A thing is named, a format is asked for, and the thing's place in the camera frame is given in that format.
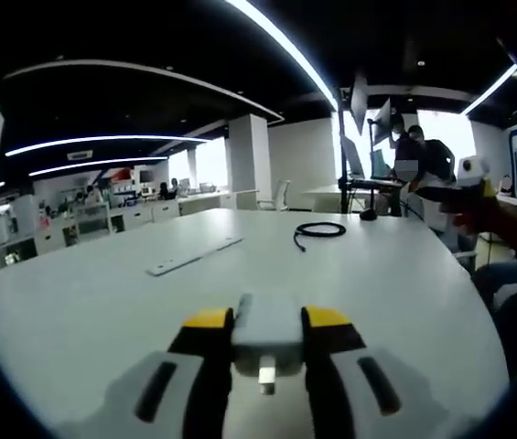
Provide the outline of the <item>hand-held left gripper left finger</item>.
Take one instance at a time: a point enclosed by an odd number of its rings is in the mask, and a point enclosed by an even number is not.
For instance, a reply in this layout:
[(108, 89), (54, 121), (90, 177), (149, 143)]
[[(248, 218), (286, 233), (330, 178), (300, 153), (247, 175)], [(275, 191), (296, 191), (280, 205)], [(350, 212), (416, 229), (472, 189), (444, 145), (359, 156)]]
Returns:
[(233, 310), (199, 311), (166, 351), (139, 360), (108, 387), (76, 438), (221, 438), (232, 390)]

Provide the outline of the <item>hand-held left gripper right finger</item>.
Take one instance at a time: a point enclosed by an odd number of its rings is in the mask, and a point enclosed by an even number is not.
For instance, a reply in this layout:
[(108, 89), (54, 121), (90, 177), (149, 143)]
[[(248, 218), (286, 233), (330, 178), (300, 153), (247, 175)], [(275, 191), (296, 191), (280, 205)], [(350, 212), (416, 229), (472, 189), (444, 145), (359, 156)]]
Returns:
[(365, 344), (340, 312), (301, 309), (305, 384), (317, 438), (434, 438), (428, 380), (388, 350)]

